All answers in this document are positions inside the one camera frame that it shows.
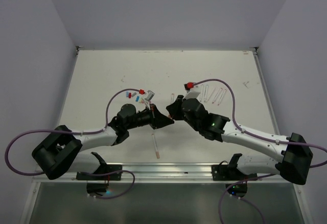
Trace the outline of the grey pen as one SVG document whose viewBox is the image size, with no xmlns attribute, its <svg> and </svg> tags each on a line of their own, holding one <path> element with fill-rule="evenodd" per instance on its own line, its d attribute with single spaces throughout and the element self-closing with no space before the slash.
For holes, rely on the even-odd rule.
<svg viewBox="0 0 327 224">
<path fill-rule="evenodd" d="M 204 98 L 204 85 L 202 84 L 202 85 L 201 85 L 201 96 L 200 96 L 200 102 L 203 101 L 203 98 Z"/>
</svg>

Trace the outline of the peach cap pen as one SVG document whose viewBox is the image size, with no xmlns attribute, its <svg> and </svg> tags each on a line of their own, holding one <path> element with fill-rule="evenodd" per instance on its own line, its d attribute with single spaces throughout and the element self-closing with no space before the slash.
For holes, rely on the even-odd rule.
<svg viewBox="0 0 327 224">
<path fill-rule="evenodd" d="M 153 140 L 153 145 L 154 145 L 154 150 L 155 150 L 156 158 L 159 159 L 160 158 L 160 154 L 159 154 L 159 150 L 158 150 L 158 146 L 157 146 L 155 134 L 152 134 L 152 140 Z"/>
</svg>

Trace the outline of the pink cap pen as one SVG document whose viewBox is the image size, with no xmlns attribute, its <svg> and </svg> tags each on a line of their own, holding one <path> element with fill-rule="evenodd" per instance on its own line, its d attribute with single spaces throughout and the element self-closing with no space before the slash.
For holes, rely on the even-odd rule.
<svg viewBox="0 0 327 224">
<path fill-rule="evenodd" d="M 213 100 L 212 100 L 212 104 L 214 104 L 214 103 L 217 101 L 217 99 L 219 98 L 221 92 L 222 92 L 222 88 L 220 88 L 220 89 L 218 90 L 218 92 L 216 93 L 216 95 L 214 96 L 214 98 L 213 98 Z"/>
</svg>

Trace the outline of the magenta cap pen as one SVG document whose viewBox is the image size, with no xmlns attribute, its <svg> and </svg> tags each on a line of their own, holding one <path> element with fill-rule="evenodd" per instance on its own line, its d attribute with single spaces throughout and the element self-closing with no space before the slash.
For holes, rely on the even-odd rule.
<svg viewBox="0 0 327 224">
<path fill-rule="evenodd" d="M 219 98 L 219 101 L 217 103 L 218 106 L 223 102 L 223 99 L 224 99 L 224 97 L 226 95 L 226 92 L 227 92 L 227 90 L 224 89 L 223 92 L 222 92 L 222 94 L 221 94 L 221 96 L 220 96 L 220 98 Z"/>
</svg>

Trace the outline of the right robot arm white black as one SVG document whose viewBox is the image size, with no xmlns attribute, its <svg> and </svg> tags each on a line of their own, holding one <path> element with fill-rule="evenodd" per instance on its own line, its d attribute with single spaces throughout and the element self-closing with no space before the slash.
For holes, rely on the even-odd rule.
<svg viewBox="0 0 327 224">
<path fill-rule="evenodd" d="M 227 168 L 232 179 L 266 173 L 280 175 L 293 184 L 306 183 L 313 153 L 300 134 L 287 137 L 240 126 L 228 117 L 209 113 L 197 99 L 182 95 L 166 109 L 173 120 L 185 121 L 208 140 L 233 143 L 260 153 L 258 157 L 233 155 Z"/>
</svg>

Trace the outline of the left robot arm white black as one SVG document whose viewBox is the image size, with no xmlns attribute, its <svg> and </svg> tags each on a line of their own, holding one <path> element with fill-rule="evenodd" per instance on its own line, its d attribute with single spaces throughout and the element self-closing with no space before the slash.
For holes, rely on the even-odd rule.
<svg viewBox="0 0 327 224">
<path fill-rule="evenodd" d="M 50 180 L 70 171 L 82 151 L 101 146 L 114 146 L 129 137 L 129 130 L 149 125 L 161 129 L 172 125 L 173 119 L 161 114 L 154 104 L 136 111 L 132 104 L 125 104 L 106 128 L 99 133 L 83 132 L 74 135 L 65 125 L 57 127 L 32 151 L 32 157 Z"/>
</svg>

